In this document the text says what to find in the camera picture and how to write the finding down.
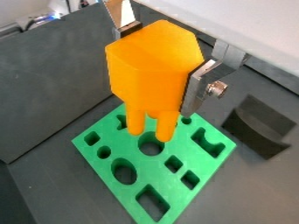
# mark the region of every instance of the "hole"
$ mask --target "hole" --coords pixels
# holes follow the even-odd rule
[[[193,173],[193,171],[187,171],[185,175],[182,176],[182,182],[185,185],[193,190],[194,187],[201,183],[201,179],[198,176]]]
[[[118,130],[123,130],[127,128],[127,117],[125,115],[118,115],[117,119],[119,120],[119,125],[117,127]]]
[[[137,168],[125,158],[118,158],[114,161],[111,171],[122,184],[133,185],[137,182]]]
[[[105,158],[109,158],[110,155],[111,155],[111,149],[107,146],[102,146],[98,149],[98,157],[105,159]]]
[[[177,173],[183,167],[183,162],[177,156],[171,156],[165,162],[165,165],[173,173]]]
[[[210,143],[205,137],[206,129],[199,128],[191,136],[191,140],[217,158],[226,148],[225,143]]]
[[[157,139],[155,133],[151,131],[139,137],[138,147],[147,156],[157,156],[165,150],[165,143]]]
[[[145,187],[135,199],[150,214],[154,221],[159,221],[171,208],[170,204],[166,202],[165,198],[151,185]]]
[[[183,117],[183,118],[182,118],[182,123],[189,125],[189,124],[193,123],[193,119],[191,119],[191,118],[186,118],[186,117]]]
[[[85,141],[89,146],[93,146],[99,141],[99,134],[93,131],[85,136]]]

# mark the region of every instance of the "rectangular hole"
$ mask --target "rectangular hole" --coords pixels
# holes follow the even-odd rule
[[[173,173],[177,173],[183,167],[183,162],[177,156],[171,156],[165,162],[165,165]]]
[[[89,146],[93,146],[98,141],[101,137],[99,134],[95,131],[91,131],[86,136],[85,136],[85,141]]]
[[[182,176],[182,182],[193,190],[194,187],[201,183],[199,177],[194,174],[193,171],[187,171]]]
[[[171,208],[163,196],[151,185],[147,185],[142,192],[137,195],[135,199],[150,214],[154,221],[158,222]]]
[[[211,143],[205,137],[206,129],[199,128],[191,136],[191,140],[217,158],[226,148],[225,143]]]

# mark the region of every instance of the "white panel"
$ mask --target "white panel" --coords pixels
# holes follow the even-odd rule
[[[299,76],[299,1],[137,1]]]
[[[49,0],[2,0],[0,27],[10,25],[34,11],[47,8],[49,2]]]

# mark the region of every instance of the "circular hole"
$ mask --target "circular hole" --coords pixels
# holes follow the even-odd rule
[[[129,160],[118,158],[113,165],[111,170],[117,180],[125,185],[133,185],[137,182],[137,168]]]
[[[107,146],[102,146],[98,149],[98,157],[105,159],[105,158],[109,158],[110,155],[111,155],[111,149]]]
[[[157,156],[165,150],[165,143],[157,139],[154,132],[147,132],[139,138],[138,147],[147,156]]]
[[[186,117],[183,117],[182,118],[182,123],[185,123],[185,124],[191,124],[193,123],[193,119],[191,118],[186,118]]]

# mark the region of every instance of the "gray surface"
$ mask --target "gray surface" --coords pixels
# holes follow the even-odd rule
[[[0,159],[19,158],[110,96],[102,4],[0,43]]]
[[[0,223],[35,224],[34,216],[15,185],[6,164],[0,161]]]
[[[146,8],[141,11],[146,22],[155,20],[157,14]],[[211,50],[205,44],[202,47],[205,52]],[[221,125],[247,94],[299,123],[299,97],[271,80],[245,67],[226,77],[226,82],[230,89],[225,98],[221,101],[210,98],[199,110],[221,131],[227,133]],[[115,96],[109,98],[10,164],[15,183],[38,223],[134,223],[71,144],[71,139],[119,104]],[[299,223],[298,136],[297,126],[285,138],[293,146],[269,161],[233,137],[238,143],[237,151],[177,222]]]

